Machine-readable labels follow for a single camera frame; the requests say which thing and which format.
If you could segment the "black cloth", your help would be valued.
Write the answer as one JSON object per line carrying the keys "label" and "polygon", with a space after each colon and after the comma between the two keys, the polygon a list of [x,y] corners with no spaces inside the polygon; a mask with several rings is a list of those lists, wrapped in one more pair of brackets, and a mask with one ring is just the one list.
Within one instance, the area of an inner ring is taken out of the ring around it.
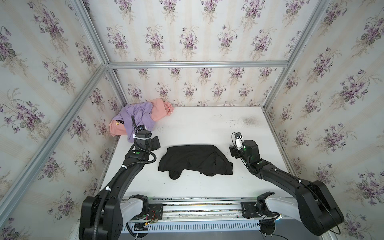
{"label": "black cloth", "polygon": [[214,145],[182,145],[167,148],[161,157],[158,171],[168,172],[177,180],[184,170],[199,172],[208,177],[232,175],[233,163]]}

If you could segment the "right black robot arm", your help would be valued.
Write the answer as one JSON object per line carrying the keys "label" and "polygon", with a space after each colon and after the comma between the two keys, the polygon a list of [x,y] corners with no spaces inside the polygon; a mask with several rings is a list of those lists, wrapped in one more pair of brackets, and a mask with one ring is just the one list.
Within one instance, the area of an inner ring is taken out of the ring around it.
{"label": "right black robot arm", "polygon": [[310,182],[280,170],[272,163],[262,159],[259,147],[253,140],[246,140],[241,147],[230,145],[231,156],[241,159],[247,170],[257,178],[270,182],[290,194],[294,201],[292,207],[282,207],[285,200],[270,199],[273,192],[258,196],[256,208],[260,215],[267,212],[284,214],[300,221],[312,234],[321,236],[345,220],[342,211],[327,186],[320,182]]}

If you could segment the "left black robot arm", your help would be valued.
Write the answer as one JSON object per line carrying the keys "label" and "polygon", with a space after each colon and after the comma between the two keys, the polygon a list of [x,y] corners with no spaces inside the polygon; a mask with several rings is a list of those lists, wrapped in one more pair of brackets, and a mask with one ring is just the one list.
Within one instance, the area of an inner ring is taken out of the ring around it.
{"label": "left black robot arm", "polygon": [[158,137],[138,126],[131,116],[134,143],[110,182],[93,197],[86,197],[81,207],[80,240],[117,240],[128,221],[121,202],[133,179],[147,164],[157,160],[153,151],[161,147]]}

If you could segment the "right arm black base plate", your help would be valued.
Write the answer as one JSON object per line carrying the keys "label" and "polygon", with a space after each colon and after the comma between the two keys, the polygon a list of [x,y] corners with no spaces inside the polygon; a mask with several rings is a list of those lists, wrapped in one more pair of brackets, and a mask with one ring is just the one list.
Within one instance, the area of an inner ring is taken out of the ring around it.
{"label": "right arm black base plate", "polygon": [[246,219],[250,218],[277,218],[279,213],[272,212],[266,202],[241,202],[242,216]]}

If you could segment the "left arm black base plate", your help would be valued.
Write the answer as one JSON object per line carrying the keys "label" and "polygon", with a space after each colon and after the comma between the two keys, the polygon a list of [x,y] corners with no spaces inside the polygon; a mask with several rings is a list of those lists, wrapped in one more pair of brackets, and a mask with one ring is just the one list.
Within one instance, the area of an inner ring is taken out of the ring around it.
{"label": "left arm black base plate", "polygon": [[149,204],[149,210],[146,214],[137,215],[132,218],[132,221],[149,221],[161,220],[163,218],[164,205],[163,204]]}

